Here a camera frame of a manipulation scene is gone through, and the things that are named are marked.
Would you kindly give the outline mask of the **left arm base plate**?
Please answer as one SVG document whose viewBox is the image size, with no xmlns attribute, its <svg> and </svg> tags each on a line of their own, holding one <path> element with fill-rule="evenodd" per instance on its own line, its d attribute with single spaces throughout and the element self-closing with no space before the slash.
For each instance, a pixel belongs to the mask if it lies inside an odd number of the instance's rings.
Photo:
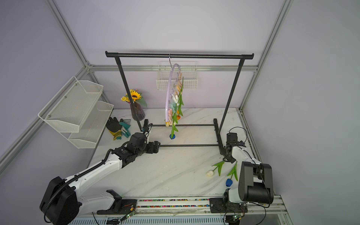
<svg viewBox="0 0 360 225">
<path fill-rule="evenodd" d="M 98 215 L 128 215 L 135 211 L 137 199 L 123 199 L 112 189 L 108 189 L 106 193 L 110 195 L 113 203 L 107 209 L 98 210 Z"/>
</svg>

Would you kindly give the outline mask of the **white mesh two-tier shelf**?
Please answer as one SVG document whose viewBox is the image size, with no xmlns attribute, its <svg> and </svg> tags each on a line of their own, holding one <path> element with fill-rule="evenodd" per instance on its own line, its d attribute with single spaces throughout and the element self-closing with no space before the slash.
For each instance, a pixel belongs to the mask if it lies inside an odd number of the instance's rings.
<svg viewBox="0 0 360 225">
<path fill-rule="evenodd" d="M 102 95 L 102 85 L 72 77 L 38 117 L 76 148 L 95 149 L 113 111 Z"/>
</svg>

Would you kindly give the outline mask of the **sunflower bouquet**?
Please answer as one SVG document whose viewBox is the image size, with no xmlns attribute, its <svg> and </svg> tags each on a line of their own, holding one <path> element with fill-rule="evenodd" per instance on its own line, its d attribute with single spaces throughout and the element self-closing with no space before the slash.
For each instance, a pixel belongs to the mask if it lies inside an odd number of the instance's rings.
<svg viewBox="0 0 360 225">
<path fill-rule="evenodd" d="M 142 107 L 147 107 L 147 103 L 143 95 L 139 93 L 138 90 L 130 90 L 130 97 L 128 96 L 128 94 L 126 94 L 121 98 L 121 101 L 130 103 L 130 99 L 133 100 L 134 104 L 137 103 Z"/>
</svg>

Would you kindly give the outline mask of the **green gardening glove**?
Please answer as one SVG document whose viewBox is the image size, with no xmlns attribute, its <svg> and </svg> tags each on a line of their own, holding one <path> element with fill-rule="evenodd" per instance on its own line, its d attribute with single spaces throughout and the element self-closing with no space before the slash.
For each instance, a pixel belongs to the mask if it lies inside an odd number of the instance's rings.
<svg viewBox="0 0 360 225">
<path fill-rule="evenodd" d="M 121 135 L 126 138 L 129 138 L 130 137 L 130 132 L 129 132 L 130 125 L 128 123 L 126 123 L 123 119 L 120 119 L 119 125 L 121 126 Z"/>
</svg>

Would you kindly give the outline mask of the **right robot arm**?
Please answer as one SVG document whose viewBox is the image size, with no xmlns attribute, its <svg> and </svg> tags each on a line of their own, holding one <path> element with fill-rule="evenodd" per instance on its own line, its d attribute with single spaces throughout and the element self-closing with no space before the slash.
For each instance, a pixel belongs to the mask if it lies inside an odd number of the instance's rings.
<svg viewBox="0 0 360 225">
<path fill-rule="evenodd" d="M 226 203 L 272 204 L 274 199 L 272 167 L 252 156 L 236 133 L 226 135 L 225 162 L 233 164 L 226 181 Z"/>
</svg>

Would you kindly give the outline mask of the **purple clip hanger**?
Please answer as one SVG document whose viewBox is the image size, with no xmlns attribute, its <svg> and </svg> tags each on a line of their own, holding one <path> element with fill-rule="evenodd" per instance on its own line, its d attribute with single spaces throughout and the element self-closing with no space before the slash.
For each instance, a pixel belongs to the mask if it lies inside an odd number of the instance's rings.
<svg viewBox="0 0 360 225">
<path fill-rule="evenodd" d="M 180 95 L 183 88 L 182 69 L 178 63 L 171 64 L 166 90 L 165 122 L 166 127 L 172 126 L 177 119 L 177 107 L 180 106 Z"/>
</svg>

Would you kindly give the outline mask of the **purple ribbed vase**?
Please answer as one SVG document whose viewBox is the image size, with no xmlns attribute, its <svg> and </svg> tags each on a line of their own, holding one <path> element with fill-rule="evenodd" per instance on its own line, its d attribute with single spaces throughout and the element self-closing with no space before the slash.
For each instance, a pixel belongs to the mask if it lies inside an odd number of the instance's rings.
<svg viewBox="0 0 360 225">
<path fill-rule="evenodd" d="M 134 102 L 133 107 L 130 109 L 134 120 L 138 119 L 139 121 L 142 121 L 145 119 L 145 112 L 140 104 Z"/>
</svg>

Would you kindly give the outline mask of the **black clothes rack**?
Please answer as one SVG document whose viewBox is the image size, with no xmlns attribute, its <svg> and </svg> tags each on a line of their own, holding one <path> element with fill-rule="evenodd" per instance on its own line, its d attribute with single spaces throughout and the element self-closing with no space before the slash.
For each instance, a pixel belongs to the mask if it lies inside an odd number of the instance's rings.
<svg viewBox="0 0 360 225">
<path fill-rule="evenodd" d="M 106 56 L 108 58 L 115 58 L 115 61 L 117 63 L 119 72 L 121 74 L 121 78 L 123 80 L 126 92 L 127 92 L 127 98 L 128 98 L 128 102 L 130 103 L 130 108 L 132 110 L 135 109 L 134 107 L 134 101 L 132 98 L 132 93 L 128 87 L 128 83 L 125 77 L 125 73 L 122 67 L 122 63 L 121 63 L 121 57 L 125 57 L 125 58 L 168 58 L 169 62 L 171 64 L 171 58 L 174 59 L 240 59 L 239 65 L 238 65 L 238 69 L 236 72 L 236 76 L 232 85 L 232 89 L 226 104 L 226 108 L 225 108 L 225 112 L 222 118 L 222 122 L 220 124 L 220 130 L 218 131 L 218 133 L 221 131 L 221 128 L 223 126 L 227 111 L 229 109 L 232 97 L 233 97 L 233 93 L 236 87 L 236 84 L 238 82 L 242 67 L 244 65 L 245 60 L 252 60 L 254 58 L 254 53 L 253 54 L 241 54 L 241 55 L 229 55 L 229 54 L 165 54 L 165 53 L 118 53 L 118 52 L 108 52 L 106 51 Z M 175 66 L 178 66 L 178 68 L 180 68 L 180 66 L 178 64 L 174 64 L 172 66 L 171 69 L 171 73 L 170 73 L 170 77 L 169 77 L 169 81 L 168 81 L 168 88 L 167 88 L 167 93 L 170 93 L 170 81 L 173 75 L 173 69 Z M 183 106 L 183 101 L 182 101 L 182 97 L 181 97 L 181 92 L 182 89 L 180 91 L 180 89 L 177 91 L 178 94 L 175 96 L 173 96 L 173 100 L 175 101 L 175 103 L 177 104 L 177 108 L 174 109 L 172 112 L 175 113 L 174 114 L 174 118 L 173 118 L 173 124 L 172 124 L 172 128 L 176 128 L 175 127 L 175 119 L 177 119 L 177 110 L 179 110 L 179 113 L 181 113 L 181 106 Z"/>
</svg>

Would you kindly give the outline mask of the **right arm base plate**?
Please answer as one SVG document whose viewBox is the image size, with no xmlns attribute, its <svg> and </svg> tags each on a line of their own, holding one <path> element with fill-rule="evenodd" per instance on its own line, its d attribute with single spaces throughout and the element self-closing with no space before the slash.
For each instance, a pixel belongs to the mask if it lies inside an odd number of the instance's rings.
<svg viewBox="0 0 360 225">
<path fill-rule="evenodd" d="M 247 213 L 248 208 L 243 203 L 227 202 L 222 198 L 210 198 L 209 199 L 211 213 Z"/>
</svg>

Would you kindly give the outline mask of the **blue tulip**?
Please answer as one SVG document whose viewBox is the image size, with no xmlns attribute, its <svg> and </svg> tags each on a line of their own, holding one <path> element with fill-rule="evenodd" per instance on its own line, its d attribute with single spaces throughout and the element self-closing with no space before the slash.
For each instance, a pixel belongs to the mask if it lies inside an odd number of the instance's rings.
<svg viewBox="0 0 360 225">
<path fill-rule="evenodd" d="M 237 163 L 234 164 L 230 172 L 227 174 L 226 187 L 230 188 L 233 184 L 233 179 L 239 180 L 237 172 Z"/>
<path fill-rule="evenodd" d="M 176 128 L 178 123 L 178 114 L 173 109 L 169 109 L 168 111 L 168 123 L 172 128 L 170 139 L 173 140 L 175 138 L 175 132 L 178 132 L 178 129 Z"/>
</svg>

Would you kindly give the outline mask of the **white tulip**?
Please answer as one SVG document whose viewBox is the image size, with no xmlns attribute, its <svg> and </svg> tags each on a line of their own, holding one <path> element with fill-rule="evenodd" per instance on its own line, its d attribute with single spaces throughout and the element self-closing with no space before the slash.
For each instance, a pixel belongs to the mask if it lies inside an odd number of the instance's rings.
<svg viewBox="0 0 360 225">
<path fill-rule="evenodd" d="M 209 170 L 207 173 L 206 173 L 206 176 L 207 177 L 212 177 L 214 175 L 218 175 L 218 176 L 221 176 L 221 172 L 222 172 L 222 167 L 224 165 L 225 161 L 220 161 L 218 163 L 215 163 L 213 164 L 212 166 L 214 167 L 212 170 Z"/>
<path fill-rule="evenodd" d="M 184 105 L 183 101 L 182 101 L 182 92 L 183 92 L 183 78 L 181 80 L 178 81 L 177 83 L 177 91 L 178 91 L 178 110 L 180 111 L 180 115 L 179 116 L 183 116 L 182 113 L 182 106 Z"/>
</svg>

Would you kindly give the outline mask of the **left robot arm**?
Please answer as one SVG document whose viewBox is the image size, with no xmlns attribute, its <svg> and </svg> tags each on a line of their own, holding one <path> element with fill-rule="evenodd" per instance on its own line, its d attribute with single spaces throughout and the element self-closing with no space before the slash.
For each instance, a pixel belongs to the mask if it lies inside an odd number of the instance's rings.
<svg viewBox="0 0 360 225">
<path fill-rule="evenodd" d="M 53 178 L 39 206 L 44 221 L 53 225 L 68 225 L 77 216 L 93 212 L 101 215 L 129 213 L 136 203 L 127 205 L 112 189 L 93 198 L 84 197 L 84 193 L 111 173 L 134 162 L 137 157 L 158 153 L 159 147 L 160 142 L 149 142 L 144 133 L 135 133 L 121 147 L 109 149 L 96 165 L 65 179 L 59 176 Z"/>
</svg>

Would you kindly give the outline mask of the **aluminium front rail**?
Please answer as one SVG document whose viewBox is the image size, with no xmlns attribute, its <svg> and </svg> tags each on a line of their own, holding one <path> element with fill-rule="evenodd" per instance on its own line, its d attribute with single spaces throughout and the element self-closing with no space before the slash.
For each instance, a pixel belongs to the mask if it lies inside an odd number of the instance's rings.
<svg viewBox="0 0 360 225">
<path fill-rule="evenodd" d="M 68 225 L 291 225 L 285 204 L 276 196 L 273 204 L 242 202 L 247 213 L 211 213 L 208 196 L 133 198 L 138 200 L 128 215 L 77 216 Z"/>
</svg>

